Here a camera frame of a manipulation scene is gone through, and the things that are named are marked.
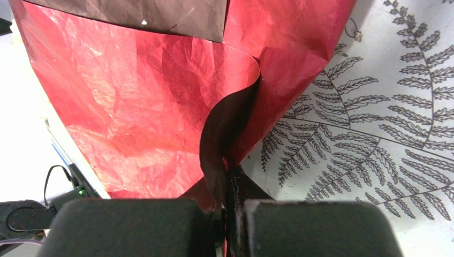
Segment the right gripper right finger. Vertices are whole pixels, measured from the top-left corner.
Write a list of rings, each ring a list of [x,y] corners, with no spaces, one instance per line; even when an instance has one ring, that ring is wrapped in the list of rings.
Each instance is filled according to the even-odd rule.
[[[228,183],[228,256],[401,256],[374,205],[277,201],[237,167]]]

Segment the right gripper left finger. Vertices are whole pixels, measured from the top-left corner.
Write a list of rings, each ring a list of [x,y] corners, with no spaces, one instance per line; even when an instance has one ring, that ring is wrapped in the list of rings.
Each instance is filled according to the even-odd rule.
[[[220,256],[224,231],[206,182],[176,199],[73,200],[39,256]]]

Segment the dark red wrapping paper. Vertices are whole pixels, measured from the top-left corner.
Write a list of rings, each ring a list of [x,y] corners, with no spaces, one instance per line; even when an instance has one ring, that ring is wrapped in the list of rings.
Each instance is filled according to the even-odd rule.
[[[327,65],[355,1],[11,1],[38,81],[113,198],[225,203]]]

